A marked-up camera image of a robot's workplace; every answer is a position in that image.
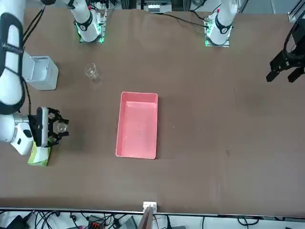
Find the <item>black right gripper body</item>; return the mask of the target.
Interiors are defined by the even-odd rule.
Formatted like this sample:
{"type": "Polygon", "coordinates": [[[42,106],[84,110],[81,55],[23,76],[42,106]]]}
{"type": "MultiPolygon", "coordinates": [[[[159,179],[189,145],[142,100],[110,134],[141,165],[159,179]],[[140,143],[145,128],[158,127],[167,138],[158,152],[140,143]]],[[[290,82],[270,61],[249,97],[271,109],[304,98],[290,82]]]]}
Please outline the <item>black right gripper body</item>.
{"type": "Polygon", "coordinates": [[[48,133],[52,131],[53,123],[48,122],[48,115],[29,115],[30,130],[35,143],[47,143],[48,133]]]}

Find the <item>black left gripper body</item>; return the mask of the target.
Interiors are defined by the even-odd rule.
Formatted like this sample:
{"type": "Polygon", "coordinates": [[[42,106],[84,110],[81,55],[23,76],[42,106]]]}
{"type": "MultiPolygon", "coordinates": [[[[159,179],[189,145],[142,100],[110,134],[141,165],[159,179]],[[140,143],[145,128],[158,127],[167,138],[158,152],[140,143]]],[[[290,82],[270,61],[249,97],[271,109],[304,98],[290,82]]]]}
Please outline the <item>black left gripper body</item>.
{"type": "Polygon", "coordinates": [[[304,59],[305,58],[305,20],[301,18],[296,21],[288,34],[288,41],[293,38],[295,48],[287,52],[288,59],[304,59]]]}

